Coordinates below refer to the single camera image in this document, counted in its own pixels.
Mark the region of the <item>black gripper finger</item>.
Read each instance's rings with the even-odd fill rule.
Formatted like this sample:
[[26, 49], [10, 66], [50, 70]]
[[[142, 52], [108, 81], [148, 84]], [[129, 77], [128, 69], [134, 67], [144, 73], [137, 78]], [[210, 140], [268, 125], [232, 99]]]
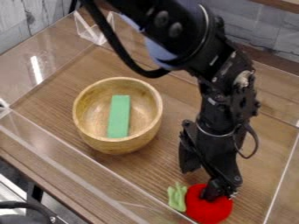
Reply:
[[231, 199], [237, 193], [237, 188], [220, 178], [212, 178], [204, 186], [200, 198], [208, 202], [214, 201], [220, 197]]
[[178, 145], [178, 166], [182, 174], [194, 172], [201, 168], [201, 161], [194, 148], [182, 143]]

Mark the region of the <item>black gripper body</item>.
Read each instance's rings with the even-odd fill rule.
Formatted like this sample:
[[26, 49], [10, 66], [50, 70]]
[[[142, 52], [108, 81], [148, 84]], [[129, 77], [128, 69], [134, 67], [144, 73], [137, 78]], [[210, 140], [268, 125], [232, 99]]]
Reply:
[[200, 167], [204, 168], [212, 179], [222, 179], [236, 188], [243, 184], [236, 162], [236, 151], [231, 136], [206, 135], [196, 122], [181, 122], [180, 144], [193, 147]]

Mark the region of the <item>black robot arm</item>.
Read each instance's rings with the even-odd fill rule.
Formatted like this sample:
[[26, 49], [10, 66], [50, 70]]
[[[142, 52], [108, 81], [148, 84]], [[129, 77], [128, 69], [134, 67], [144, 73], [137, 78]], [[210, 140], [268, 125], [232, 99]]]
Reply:
[[[181, 122], [178, 161], [181, 172], [204, 168], [209, 181], [200, 198], [233, 197], [243, 179], [236, 157], [247, 135], [256, 132], [249, 119], [260, 102], [252, 60], [226, 38], [224, 21], [198, 0], [80, 0], [118, 58], [146, 78], [172, 70], [188, 72], [200, 87], [200, 113]], [[108, 4], [145, 37], [154, 70], [132, 60], [100, 10]]]

